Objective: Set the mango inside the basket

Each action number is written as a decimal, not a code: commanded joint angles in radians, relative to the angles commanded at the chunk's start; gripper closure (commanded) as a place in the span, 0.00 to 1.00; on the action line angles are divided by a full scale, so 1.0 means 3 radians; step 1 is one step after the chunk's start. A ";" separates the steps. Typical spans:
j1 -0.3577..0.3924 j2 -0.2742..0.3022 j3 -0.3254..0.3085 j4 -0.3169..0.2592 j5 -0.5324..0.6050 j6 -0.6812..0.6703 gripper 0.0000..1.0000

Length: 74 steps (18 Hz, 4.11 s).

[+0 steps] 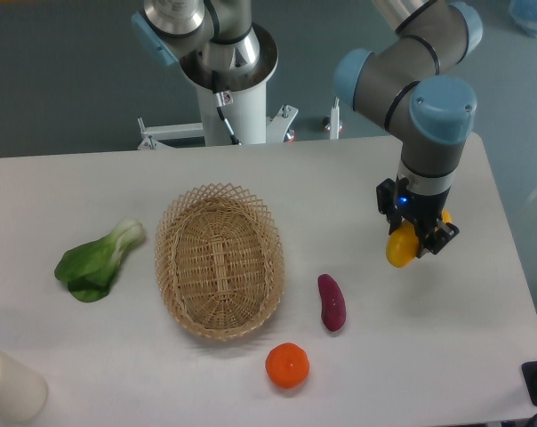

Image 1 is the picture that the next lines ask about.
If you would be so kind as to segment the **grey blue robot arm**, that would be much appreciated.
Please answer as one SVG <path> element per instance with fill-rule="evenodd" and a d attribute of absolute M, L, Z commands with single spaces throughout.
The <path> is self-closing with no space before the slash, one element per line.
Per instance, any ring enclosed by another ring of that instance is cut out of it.
<path fill-rule="evenodd" d="M 381 53 L 349 52 L 333 74 L 335 97 L 400 140 L 395 179 L 376 190 L 391 232 L 409 225 L 415 256 L 439 253 L 458 234 L 443 217 L 477 110 L 473 89 L 446 71 L 479 44 L 477 12 L 462 2 L 379 1 L 397 40 Z M 277 68 L 270 33 L 248 1 L 147 1 L 131 19 L 149 54 L 179 64 L 196 88 L 205 142 L 260 144 L 275 126 L 266 83 Z"/>

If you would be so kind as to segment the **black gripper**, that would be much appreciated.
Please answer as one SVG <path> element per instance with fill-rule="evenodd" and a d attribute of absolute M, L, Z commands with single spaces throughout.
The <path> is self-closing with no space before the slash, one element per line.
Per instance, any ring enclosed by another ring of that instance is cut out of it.
<path fill-rule="evenodd" d="M 422 195 L 411 190 L 407 178 L 388 178 L 376 187 L 378 211 L 389 224 L 389 234 L 398 230 L 403 218 L 415 223 L 419 241 L 416 257 L 438 254 L 459 233 L 451 222 L 444 222 L 442 211 L 450 189 L 434 195 Z"/>

